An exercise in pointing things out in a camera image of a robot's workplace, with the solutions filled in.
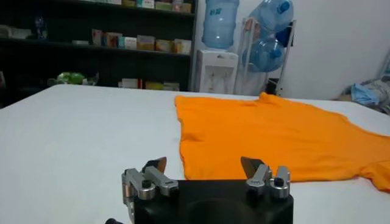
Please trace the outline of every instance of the white tablecloth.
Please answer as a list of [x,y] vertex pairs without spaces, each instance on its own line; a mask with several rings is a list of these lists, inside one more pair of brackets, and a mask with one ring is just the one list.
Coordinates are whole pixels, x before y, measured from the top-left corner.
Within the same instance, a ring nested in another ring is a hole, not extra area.
[[[121,174],[166,156],[183,179],[174,96],[254,97],[60,85],[0,110],[0,223],[127,223]],[[390,118],[354,103],[297,100],[390,136]],[[294,223],[388,224],[369,180],[294,183]]]

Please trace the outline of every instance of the dark shelf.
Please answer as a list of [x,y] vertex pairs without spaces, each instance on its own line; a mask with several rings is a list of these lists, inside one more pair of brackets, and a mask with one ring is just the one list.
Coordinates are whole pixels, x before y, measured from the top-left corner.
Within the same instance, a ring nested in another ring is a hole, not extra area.
[[124,5],[110,4],[103,2],[90,2],[81,0],[0,0],[0,4],[64,4],[72,5],[74,7],[88,7],[88,8],[100,8],[107,10],[126,10],[129,13],[147,13],[148,15],[160,15],[160,16],[173,16],[177,18],[195,18],[193,13],[173,12],[159,9],[148,9],[139,7],[127,7]]
[[182,13],[182,12],[165,11],[159,9],[126,7],[123,5],[116,5],[116,4],[109,4],[109,3],[102,3],[102,2],[88,2],[88,1],[79,1],[79,0],[57,0],[57,2],[61,2],[64,4],[87,5],[90,7],[105,7],[105,8],[119,9],[119,10],[128,10],[129,12],[137,12],[137,13],[148,13],[148,14],[153,13],[158,15],[187,17],[187,18],[195,17],[193,13]]
[[0,38],[0,46],[11,47],[14,46],[28,46],[28,47],[51,47],[51,48],[60,48],[60,49],[74,49],[74,50],[87,50],[87,51],[96,51],[96,52],[107,52],[107,53],[120,53],[120,54],[148,54],[148,55],[161,55],[167,57],[177,57],[177,58],[190,58],[190,55],[185,54],[176,54],[160,51],[141,51],[141,50],[130,50],[130,49],[121,49],[121,48],[110,48],[110,47],[100,47],[93,45],[77,45],[72,43],[61,43],[53,42],[47,40],[20,40],[20,39],[11,39],[11,38]]
[[[122,79],[174,82],[188,91],[191,77],[197,0],[191,13],[126,7],[80,0],[0,0],[0,24],[35,33],[35,20],[42,16],[47,40],[0,38],[0,71],[7,82],[3,104],[8,105],[45,88],[47,79],[61,72],[99,73],[100,86],[118,86]],[[92,30],[121,33],[124,37],[153,36],[160,40],[192,41],[189,55],[76,45],[90,44]]]

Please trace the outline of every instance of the bottle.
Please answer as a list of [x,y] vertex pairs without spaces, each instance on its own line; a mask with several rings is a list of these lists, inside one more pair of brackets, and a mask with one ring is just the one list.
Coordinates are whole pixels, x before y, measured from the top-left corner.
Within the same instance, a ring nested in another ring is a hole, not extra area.
[[239,0],[206,0],[202,42],[209,48],[227,49],[233,45]]
[[264,0],[249,17],[255,18],[261,26],[260,38],[277,33],[288,27],[294,17],[291,0]]
[[[242,60],[246,61],[247,49],[243,52]],[[259,39],[251,48],[249,55],[249,71],[272,72],[283,64],[285,51],[283,45],[275,38]]]
[[48,37],[48,28],[46,25],[46,21],[43,19],[42,15],[38,13],[35,17],[35,28],[37,32],[37,39],[45,40]]

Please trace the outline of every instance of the t-shirt sleeve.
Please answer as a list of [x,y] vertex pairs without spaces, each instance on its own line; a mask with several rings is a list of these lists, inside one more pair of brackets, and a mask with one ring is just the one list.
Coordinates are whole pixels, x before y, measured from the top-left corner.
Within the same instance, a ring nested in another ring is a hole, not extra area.
[[361,169],[361,176],[370,179],[378,190],[390,193],[390,161],[367,165]]

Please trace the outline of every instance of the orange t-shirt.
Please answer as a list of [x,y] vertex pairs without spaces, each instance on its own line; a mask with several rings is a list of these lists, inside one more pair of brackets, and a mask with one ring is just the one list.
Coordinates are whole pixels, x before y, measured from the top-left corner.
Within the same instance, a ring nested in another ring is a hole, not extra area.
[[245,179],[246,156],[274,172],[287,166],[292,181],[359,175],[390,192],[390,137],[345,116],[267,94],[253,101],[177,96],[175,104],[187,179]]

